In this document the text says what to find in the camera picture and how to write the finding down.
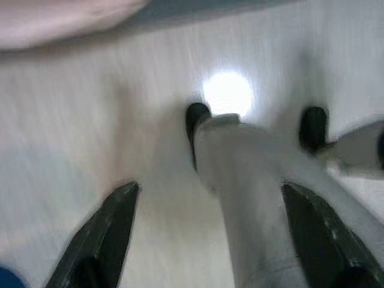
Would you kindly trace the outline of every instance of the blue object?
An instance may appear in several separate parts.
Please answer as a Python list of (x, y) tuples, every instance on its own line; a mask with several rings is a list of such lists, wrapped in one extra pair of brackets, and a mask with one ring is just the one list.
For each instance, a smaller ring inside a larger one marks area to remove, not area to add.
[(0, 267), (1, 288), (27, 288), (21, 279), (6, 268)]

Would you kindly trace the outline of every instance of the floor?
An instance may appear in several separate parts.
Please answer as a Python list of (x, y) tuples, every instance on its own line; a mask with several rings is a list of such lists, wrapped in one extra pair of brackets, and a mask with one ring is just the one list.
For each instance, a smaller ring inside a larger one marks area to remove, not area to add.
[[(137, 179), (120, 287), (233, 287), (186, 105), (235, 73), (252, 88), (245, 122), (296, 141), (302, 108), (326, 105), (336, 139), (384, 115), (383, 15), (381, 0), (297, 1), (0, 55), (0, 263), (43, 286), (79, 223)], [(335, 177), (384, 223), (383, 181)]]

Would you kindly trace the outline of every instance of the black shoe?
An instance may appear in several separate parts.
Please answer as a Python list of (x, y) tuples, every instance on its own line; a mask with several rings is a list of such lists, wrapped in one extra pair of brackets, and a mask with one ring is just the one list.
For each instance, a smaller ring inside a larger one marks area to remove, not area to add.
[(323, 108), (308, 107), (304, 110), (299, 132), (301, 148), (311, 154), (326, 146), (328, 116)]
[(192, 157), (193, 157), (193, 167), (196, 170), (196, 158), (194, 154), (194, 133), (196, 128), (201, 124), (204, 120), (207, 120), (211, 117), (211, 112), (209, 108), (203, 103), (193, 103), (189, 105), (186, 113), (185, 113), (185, 127), (187, 130), (188, 140), (190, 141), (191, 149), (192, 149)]

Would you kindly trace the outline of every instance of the black boot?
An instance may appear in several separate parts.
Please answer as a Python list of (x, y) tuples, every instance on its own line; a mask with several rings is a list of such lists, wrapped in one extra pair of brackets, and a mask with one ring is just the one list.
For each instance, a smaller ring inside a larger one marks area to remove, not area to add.
[(327, 118), (323, 108), (313, 106), (304, 110), (299, 132), (302, 149), (315, 154), (319, 149), (326, 146)]
[(209, 108), (203, 103), (193, 103), (189, 105), (185, 113), (185, 128), (187, 130), (188, 140), (190, 141), (192, 158), (193, 158), (193, 167), (196, 170), (196, 157), (194, 154), (194, 133), (196, 128), (204, 120), (207, 120), (211, 117), (211, 112)]

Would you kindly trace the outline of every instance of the bright light spot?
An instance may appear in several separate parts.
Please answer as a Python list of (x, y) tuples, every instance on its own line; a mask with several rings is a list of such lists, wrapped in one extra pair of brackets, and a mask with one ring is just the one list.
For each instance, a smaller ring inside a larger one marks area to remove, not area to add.
[(253, 103), (251, 85), (236, 72), (214, 75), (204, 84), (203, 93), (214, 115), (236, 113), (245, 116)]

